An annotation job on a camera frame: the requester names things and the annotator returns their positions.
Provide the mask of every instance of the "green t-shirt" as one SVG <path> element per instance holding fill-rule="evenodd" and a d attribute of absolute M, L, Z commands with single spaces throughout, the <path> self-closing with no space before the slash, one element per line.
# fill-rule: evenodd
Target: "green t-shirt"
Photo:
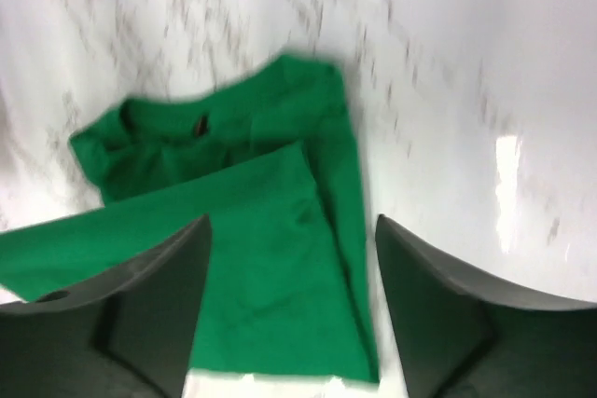
<path fill-rule="evenodd" d="M 335 66 L 283 55 L 200 101 L 128 98 L 71 145 L 106 207 L 0 237 L 0 283 L 35 298 L 208 213 L 191 367 L 379 381 L 358 156 Z"/>

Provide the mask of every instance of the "green shirt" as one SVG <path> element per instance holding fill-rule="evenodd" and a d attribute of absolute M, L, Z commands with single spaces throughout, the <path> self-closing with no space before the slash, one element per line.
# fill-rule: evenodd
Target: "green shirt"
<path fill-rule="evenodd" d="M 106 207 L 2 236 L 0 283 L 35 298 L 208 213 L 191 367 L 379 381 L 358 156 L 336 67 L 283 55 L 200 101 L 129 98 L 71 145 Z"/>

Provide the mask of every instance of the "white surface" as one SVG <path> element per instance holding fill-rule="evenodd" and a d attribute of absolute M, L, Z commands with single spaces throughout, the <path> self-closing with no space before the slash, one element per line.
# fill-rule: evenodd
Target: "white surface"
<path fill-rule="evenodd" d="M 11 303 L 11 302 L 19 302 L 19 301 L 21 301 L 21 299 L 18 298 L 16 295 L 14 295 L 10 291 L 0 287 L 0 305 L 3 305 L 5 303 Z"/>
<path fill-rule="evenodd" d="M 597 0 L 0 0 L 0 224 L 99 205 L 65 143 L 125 93 L 207 91 L 291 46 L 345 67 L 371 232 L 386 213 L 508 280 L 597 301 L 596 30 Z M 379 395 L 396 396 L 372 285 Z M 377 393 L 198 378 L 208 396 Z"/>

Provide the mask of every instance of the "white table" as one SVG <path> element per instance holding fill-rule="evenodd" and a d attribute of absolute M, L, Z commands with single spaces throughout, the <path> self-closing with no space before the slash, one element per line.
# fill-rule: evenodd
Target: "white table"
<path fill-rule="evenodd" d="M 0 0 L 0 226 L 100 205 L 66 141 L 127 92 L 205 92 L 291 47 L 345 68 L 371 234 L 385 213 L 597 301 L 596 30 L 597 0 Z M 378 275 L 379 391 L 201 374 L 188 394 L 403 393 Z"/>

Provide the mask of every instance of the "glossy white surface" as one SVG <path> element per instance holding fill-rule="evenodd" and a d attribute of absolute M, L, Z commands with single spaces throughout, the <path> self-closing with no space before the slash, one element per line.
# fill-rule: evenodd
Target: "glossy white surface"
<path fill-rule="evenodd" d="M 0 0 L 0 226 L 99 205 L 66 139 L 127 92 L 207 91 L 290 46 L 345 67 L 371 233 L 385 213 L 508 280 L 597 301 L 595 30 L 597 0 Z M 379 395 L 397 396 L 377 275 L 373 262 Z M 195 386 L 377 394 L 336 380 Z"/>

